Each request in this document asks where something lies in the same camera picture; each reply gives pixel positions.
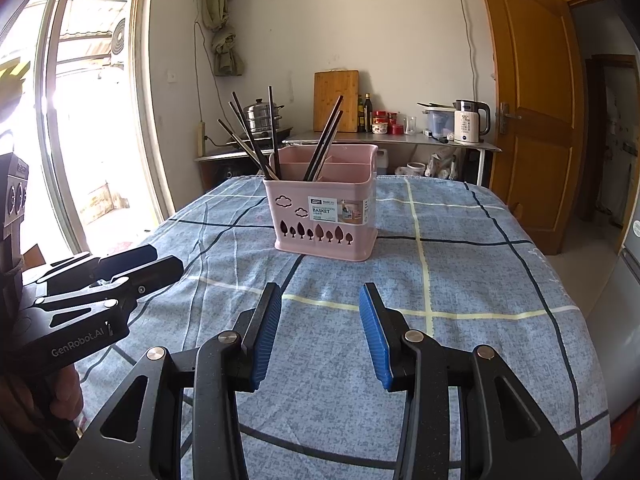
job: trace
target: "kettle handle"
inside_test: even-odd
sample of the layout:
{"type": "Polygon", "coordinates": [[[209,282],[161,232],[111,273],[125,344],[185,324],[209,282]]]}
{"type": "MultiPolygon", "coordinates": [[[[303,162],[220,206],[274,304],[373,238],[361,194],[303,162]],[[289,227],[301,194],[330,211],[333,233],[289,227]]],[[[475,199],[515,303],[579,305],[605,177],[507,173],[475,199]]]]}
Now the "kettle handle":
{"type": "Polygon", "coordinates": [[[485,135],[489,133],[489,130],[491,129],[491,109],[489,108],[489,105],[485,103],[478,103],[478,110],[484,110],[484,114],[486,116],[486,127],[482,132],[480,132],[480,135],[485,135]]]}

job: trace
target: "dark glass bottle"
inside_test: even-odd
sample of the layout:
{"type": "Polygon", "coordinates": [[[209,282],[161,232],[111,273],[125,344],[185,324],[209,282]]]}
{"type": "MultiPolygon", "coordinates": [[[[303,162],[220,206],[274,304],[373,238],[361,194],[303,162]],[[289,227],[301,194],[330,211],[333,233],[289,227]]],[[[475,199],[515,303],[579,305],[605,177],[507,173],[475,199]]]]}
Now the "dark glass bottle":
{"type": "Polygon", "coordinates": [[[364,129],[368,134],[373,133],[373,104],[371,104],[371,94],[365,95],[364,101],[364,129]]]}
{"type": "Polygon", "coordinates": [[[364,132],[364,103],[362,102],[362,95],[358,95],[358,133],[363,134],[364,132]]]}

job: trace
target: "cloud-shaped cutout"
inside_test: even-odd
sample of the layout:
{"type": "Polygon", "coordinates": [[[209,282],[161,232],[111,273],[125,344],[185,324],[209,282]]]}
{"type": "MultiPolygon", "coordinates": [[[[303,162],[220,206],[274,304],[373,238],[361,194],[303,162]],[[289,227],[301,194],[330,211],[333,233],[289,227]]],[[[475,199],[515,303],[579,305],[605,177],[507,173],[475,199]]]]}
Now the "cloud-shaped cutout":
{"type": "Polygon", "coordinates": [[[288,196],[280,195],[276,199],[276,205],[280,207],[291,207],[291,199],[288,196]]]}

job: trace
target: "metal screw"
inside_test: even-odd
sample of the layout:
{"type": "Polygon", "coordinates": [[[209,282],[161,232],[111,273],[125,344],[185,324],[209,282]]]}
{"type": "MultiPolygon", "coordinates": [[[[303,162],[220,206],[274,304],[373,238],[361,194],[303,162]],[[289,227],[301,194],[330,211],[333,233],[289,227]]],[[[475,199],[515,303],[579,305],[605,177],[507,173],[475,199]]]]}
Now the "metal screw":
{"type": "Polygon", "coordinates": [[[419,330],[409,330],[404,334],[404,338],[411,343],[420,343],[424,339],[424,334],[419,330]]]}
{"type": "Polygon", "coordinates": [[[218,336],[218,341],[225,345],[234,343],[236,339],[238,339],[238,334],[231,330],[226,330],[218,336]]]}
{"type": "Polygon", "coordinates": [[[146,351],[146,357],[152,361],[158,361],[158,359],[162,359],[164,357],[164,348],[154,346],[146,351]]]}
{"type": "Polygon", "coordinates": [[[487,345],[482,345],[478,347],[478,355],[482,359],[493,359],[495,356],[495,350],[487,345]]]}

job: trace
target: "silver refrigerator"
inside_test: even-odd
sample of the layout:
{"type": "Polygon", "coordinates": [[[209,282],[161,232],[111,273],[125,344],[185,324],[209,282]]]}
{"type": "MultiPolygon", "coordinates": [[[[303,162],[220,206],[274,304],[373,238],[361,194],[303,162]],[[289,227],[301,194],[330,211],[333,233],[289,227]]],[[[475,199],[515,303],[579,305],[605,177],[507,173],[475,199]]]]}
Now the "silver refrigerator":
{"type": "Polygon", "coordinates": [[[640,201],[616,266],[587,317],[615,420],[640,398],[640,201]]]}

